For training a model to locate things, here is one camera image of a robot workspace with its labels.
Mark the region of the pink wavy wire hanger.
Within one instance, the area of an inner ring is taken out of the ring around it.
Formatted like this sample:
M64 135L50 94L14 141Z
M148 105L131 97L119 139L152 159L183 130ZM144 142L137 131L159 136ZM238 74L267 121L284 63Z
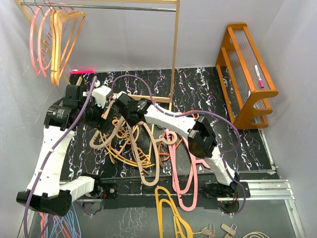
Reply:
M49 26L52 9L38 3L19 0L19 6L30 23L30 60L37 77L49 77L52 62L52 31Z

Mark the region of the pink curved wire hanger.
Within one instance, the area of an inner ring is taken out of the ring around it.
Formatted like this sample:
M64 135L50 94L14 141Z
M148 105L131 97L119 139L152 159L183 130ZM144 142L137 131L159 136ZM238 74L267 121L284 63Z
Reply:
M50 16L53 10L74 11L72 7L47 6L36 7L29 33L30 57L37 77L50 77L52 60L53 34L50 27Z

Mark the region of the wooden hanger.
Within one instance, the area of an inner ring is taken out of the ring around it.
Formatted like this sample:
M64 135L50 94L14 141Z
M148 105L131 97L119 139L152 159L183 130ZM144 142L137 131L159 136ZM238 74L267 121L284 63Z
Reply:
M51 60L51 82L58 86L60 78L65 70L69 56L65 56L71 42L74 28L76 26L76 11L65 12L63 10L54 11L50 16L50 27L53 34L52 60ZM64 48L62 49L62 38L65 36L63 24L66 26L69 21L73 22L70 34L67 37Z
M81 32L82 26L83 26L84 21L86 19L85 12L82 12L82 11L76 11L76 12L77 12L77 14L76 14L77 23L76 23L76 26L74 28L73 36L72 36L71 42L69 44L68 51L65 55L65 56L69 56L69 58L74 50L74 47L76 45L79 34ZM65 36L63 36L63 38L62 38L62 49L64 48L67 37L70 34L70 30L72 28L72 25L73 25L73 22L71 22L71 21L69 21L69 23L66 26L63 24L63 30L65 30Z

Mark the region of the beige plastic hanger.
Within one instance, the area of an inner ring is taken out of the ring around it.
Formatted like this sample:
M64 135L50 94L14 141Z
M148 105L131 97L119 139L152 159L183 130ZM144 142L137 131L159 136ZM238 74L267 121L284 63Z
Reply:
M132 148L132 154L136 160L137 168L139 170L140 178L142 184L145 186L154 186L158 183L159 176L160 176L160 167L161 167L161 161L160 161L160 154L157 144L162 142L166 145L174 145L177 141L177 135L175 132L171 132L170 136L167 136L166 138L162 137L159 139L155 139L153 136L152 131L148 127L148 125L145 122L140 122L136 125L137 127L142 127L148 134L148 139L150 142L150 148L153 149L155 162L152 163L151 161L151 154L152 151L150 150L148 154L145 154L145 158L142 159L142 150L139 150L139 147L137 145L137 139L134 137L133 128L127 124L128 134L131 141L131 148ZM152 181L148 181L145 177L146 169L155 166L155 176Z

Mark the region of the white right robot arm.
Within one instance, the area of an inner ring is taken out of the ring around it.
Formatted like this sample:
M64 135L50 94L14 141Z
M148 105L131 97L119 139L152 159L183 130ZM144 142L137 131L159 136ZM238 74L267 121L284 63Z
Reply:
M238 192L239 186L234 181L238 177L222 160L215 133L206 116L200 115L198 119L181 116L155 106L145 98L136 101L124 92L116 95L114 105L129 126L139 122L155 124L187 139L189 152L196 158L204 159L215 174L219 184L216 192L228 197Z

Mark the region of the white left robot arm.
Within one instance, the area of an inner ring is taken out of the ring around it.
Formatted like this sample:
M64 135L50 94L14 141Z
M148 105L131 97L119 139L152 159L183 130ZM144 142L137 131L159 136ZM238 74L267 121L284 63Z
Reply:
M97 80L90 88L67 85L64 97L47 110L38 162L26 190L17 194L18 203L26 209L65 216L72 202L81 196L88 194L96 198L101 195L98 175L82 174L64 184L60 184L60 176L67 148L79 124L101 132L109 129L111 119L102 118L102 114L111 95L112 89L100 85Z

